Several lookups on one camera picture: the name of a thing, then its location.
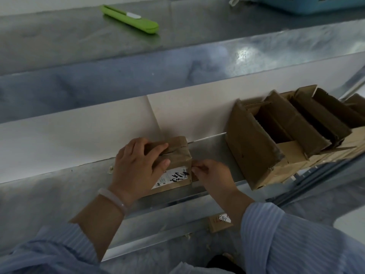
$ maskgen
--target hand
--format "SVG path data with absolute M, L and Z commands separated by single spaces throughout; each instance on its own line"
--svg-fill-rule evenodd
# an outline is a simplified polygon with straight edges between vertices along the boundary
M 132 139 L 115 158 L 109 190 L 127 207 L 144 197 L 170 165 L 170 160 L 166 159 L 152 167 L 161 152 L 169 146 L 168 143 L 155 147 L 145 155 L 144 147 L 147 143 L 149 141 L 146 138 Z
M 238 191 L 231 171 L 225 164 L 214 160 L 193 161 L 192 169 L 208 193 L 222 206 L 230 194 Z

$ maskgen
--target striped shirt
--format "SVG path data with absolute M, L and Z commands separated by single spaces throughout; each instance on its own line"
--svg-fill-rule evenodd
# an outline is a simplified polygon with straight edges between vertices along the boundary
M 272 203 L 251 204 L 241 238 L 248 274 L 365 273 L 365 246 L 330 226 L 283 212 Z M 77 224 L 41 230 L 17 246 L 0 273 L 105 273 L 92 243 Z M 172 273 L 219 273 L 181 263 Z

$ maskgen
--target basket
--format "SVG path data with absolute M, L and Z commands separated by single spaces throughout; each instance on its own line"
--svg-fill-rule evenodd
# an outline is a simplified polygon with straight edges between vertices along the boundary
M 312 14 L 365 6 L 365 0 L 255 0 L 294 14 Z

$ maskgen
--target bracelet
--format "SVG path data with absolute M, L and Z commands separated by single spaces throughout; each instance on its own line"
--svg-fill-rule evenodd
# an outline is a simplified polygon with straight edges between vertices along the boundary
M 124 213 L 124 216 L 127 215 L 128 209 L 127 206 L 118 198 L 114 193 L 112 193 L 108 189 L 99 189 L 98 193 L 100 195 L 103 195 L 105 198 L 108 198 L 110 201 L 112 201 L 118 208 L 121 209 L 121 211 Z

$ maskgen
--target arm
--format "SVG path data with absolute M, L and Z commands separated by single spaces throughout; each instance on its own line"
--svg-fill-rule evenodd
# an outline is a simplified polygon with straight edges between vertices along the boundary
M 240 226 L 247 274 L 365 273 L 365 246 L 330 226 L 286 214 L 237 192 L 228 167 L 211 160 L 192 168 Z
M 160 153 L 168 147 L 155 147 L 147 155 L 145 138 L 136 138 L 119 151 L 115 158 L 109 190 L 127 207 L 145 196 L 170 164 L 169 160 L 153 167 Z M 124 218 L 123 212 L 109 199 L 99 195 L 77 216 L 64 224 L 17 246 L 0 264 L 0 273 L 25 272 L 92 273 L 102 260 Z

